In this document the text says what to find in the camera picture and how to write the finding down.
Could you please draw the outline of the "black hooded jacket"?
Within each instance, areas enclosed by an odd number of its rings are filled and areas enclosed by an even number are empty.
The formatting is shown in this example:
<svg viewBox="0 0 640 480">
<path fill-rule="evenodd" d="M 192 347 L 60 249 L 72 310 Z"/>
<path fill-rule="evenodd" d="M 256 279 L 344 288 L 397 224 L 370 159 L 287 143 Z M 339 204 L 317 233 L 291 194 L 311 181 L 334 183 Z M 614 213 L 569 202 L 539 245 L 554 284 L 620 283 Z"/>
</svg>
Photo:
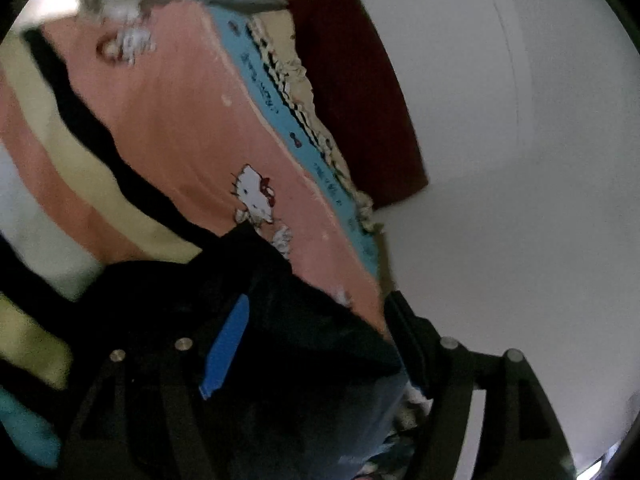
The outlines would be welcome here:
<svg viewBox="0 0 640 480">
<path fill-rule="evenodd" d="M 66 327 L 67 479 L 350 479 L 408 382 L 249 228 L 187 263 L 107 266 Z"/>
</svg>

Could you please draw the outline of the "pink Hello Kitty blanket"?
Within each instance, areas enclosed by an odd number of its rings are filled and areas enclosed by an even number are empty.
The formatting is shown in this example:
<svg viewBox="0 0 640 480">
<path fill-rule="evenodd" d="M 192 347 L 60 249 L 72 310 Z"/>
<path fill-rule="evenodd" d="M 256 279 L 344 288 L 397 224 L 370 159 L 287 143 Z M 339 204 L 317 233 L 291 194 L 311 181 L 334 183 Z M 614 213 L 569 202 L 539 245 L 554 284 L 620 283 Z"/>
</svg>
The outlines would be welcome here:
<svg viewBox="0 0 640 480">
<path fill-rule="evenodd" d="M 187 263 L 236 228 L 387 340 L 370 222 L 250 18 L 183 1 L 4 38 L 3 478 L 66 479 L 66 325 L 103 270 Z"/>
</svg>

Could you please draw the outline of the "dark red headboard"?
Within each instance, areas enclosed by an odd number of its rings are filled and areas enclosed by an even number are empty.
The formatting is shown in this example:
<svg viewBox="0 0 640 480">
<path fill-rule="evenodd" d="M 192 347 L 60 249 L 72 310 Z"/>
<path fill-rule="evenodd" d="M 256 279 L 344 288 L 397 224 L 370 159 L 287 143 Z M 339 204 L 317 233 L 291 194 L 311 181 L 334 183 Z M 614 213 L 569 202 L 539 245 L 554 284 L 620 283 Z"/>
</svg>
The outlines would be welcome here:
<svg viewBox="0 0 640 480">
<path fill-rule="evenodd" d="M 404 94 L 361 0 L 300 0 L 288 10 L 316 115 L 333 134 L 356 188 L 375 209 L 426 188 Z"/>
</svg>

